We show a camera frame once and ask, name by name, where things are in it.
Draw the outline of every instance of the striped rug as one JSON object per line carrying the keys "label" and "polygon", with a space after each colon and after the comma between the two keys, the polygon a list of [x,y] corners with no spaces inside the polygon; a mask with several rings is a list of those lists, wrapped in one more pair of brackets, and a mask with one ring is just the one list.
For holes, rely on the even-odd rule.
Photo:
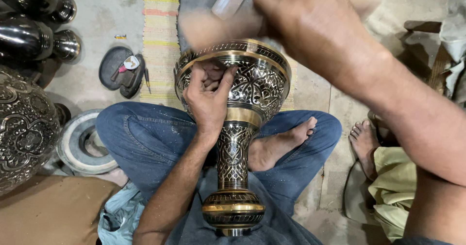
{"label": "striped rug", "polygon": [[[177,32],[179,0],[144,0],[145,27],[143,55],[149,70],[150,89],[143,82],[140,101],[183,109],[174,89],[173,66],[180,56]],[[297,63],[287,57],[293,77],[288,98],[281,111],[294,109]]]}

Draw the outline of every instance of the pale green clothing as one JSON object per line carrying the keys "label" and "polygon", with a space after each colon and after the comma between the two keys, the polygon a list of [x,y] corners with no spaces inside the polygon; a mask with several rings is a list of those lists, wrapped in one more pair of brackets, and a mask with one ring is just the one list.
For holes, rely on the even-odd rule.
{"label": "pale green clothing", "polygon": [[369,186],[376,200],[374,217],[393,242],[405,231],[416,192],[416,165],[401,147],[378,147],[374,162],[378,176]]}

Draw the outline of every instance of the small pink object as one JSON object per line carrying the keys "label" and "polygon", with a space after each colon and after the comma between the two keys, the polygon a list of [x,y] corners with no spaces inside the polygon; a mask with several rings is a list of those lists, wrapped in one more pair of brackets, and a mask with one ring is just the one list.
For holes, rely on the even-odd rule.
{"label": "small pink object", "polygon": [[121,73],[121,72],[125,72],[126,70],[127,70],[126,67],[123,65],[118,69],[118,72]]}

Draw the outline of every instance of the bare foot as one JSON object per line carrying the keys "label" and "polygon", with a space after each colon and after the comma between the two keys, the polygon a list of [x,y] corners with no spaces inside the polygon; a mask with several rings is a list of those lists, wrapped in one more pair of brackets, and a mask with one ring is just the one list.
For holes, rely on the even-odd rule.
{"label": "bare foot", "polygon": [[253,140],[249,146],[248,164],[251,171],[267,171],[286,153],[303,144],[312,134],[317,119],[309,118],[287,132]]}
{"label": "bare foot", "polygon": [[371,181],[375,181],[377,178],[377,171],[373,155],[374,151],[380,147],[380,144],[372,132],[369,121],[364,121],[362,124],[357,122],[352,129],[349,140],[361,161],[364,174]]}

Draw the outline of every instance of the brown cloth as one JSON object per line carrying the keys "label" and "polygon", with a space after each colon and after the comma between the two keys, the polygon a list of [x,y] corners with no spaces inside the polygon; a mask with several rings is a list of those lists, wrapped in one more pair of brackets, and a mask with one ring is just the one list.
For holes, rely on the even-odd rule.
{"label": "brown cloth", "polygon": [[95,245],[99,212],[119,190],[95,177],[34,176],[0,197],[0,243]]}

